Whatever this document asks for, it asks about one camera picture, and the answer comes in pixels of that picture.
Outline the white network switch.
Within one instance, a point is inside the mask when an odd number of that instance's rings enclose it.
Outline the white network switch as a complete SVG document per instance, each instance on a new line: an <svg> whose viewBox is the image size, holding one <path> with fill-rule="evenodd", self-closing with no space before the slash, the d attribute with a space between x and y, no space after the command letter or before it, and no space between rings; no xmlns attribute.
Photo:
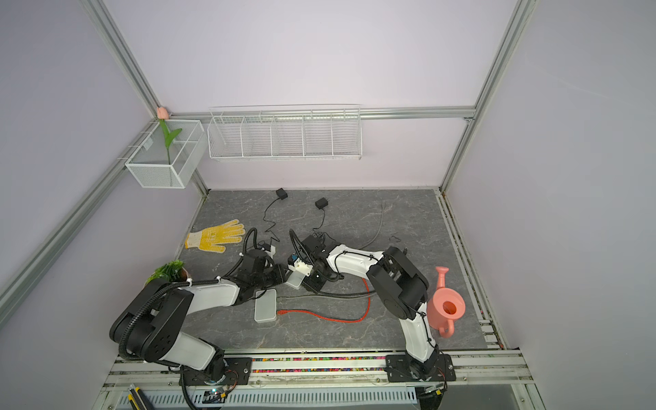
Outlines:
<svg viewBox="0 0 656 410"><path fill-rule="evenodd" d="M277 291L259 290L255 297L254 320L258 324L273 322L277 318Z"/></svg>
<svg viewBox="0 0 656 410"><path fill-rule="evenodd" d="M285 285L287 285L288 287L290 287L292 289L299 290L301 288L302 282L305 280L305 278L306 278L306 275L303 274L303 273L292 272L290 274L289 278L287 278L287 280L285 282Z"/></svg>

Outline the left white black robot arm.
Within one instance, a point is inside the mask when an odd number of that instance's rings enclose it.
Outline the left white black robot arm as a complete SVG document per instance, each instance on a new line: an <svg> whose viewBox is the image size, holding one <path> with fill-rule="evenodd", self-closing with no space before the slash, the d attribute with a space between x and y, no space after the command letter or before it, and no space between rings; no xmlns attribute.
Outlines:
<svg viewBox="0 0 656 410"><path fill-rule="evenodd" d="M238 371L228 364L225 350L182 331L188 315L228 308L270 294L288 277L288 268L276 263L274 247L258 244L257 230L246 238L239 259L227 273L216 278L171 281L155 278L145 285L109 330L124 360L143 360L177 367L197 384L222 384Z"/></svg>

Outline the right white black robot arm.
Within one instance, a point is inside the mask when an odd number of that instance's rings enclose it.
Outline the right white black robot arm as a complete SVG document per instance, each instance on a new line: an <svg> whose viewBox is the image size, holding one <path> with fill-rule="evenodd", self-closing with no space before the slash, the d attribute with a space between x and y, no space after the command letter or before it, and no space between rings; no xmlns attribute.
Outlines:
<svg viewBox="0 0 656 410"><path fill-rule="evenodd" d="M293 269L309 268L311 276L328 281L352 275L369 282L384 307L399 319L405 338L405 360L399 372L412 380L449 380L448 363L432 336L427 318L426 277L400 249L353 249L311 235L293 241Z"/></svg>

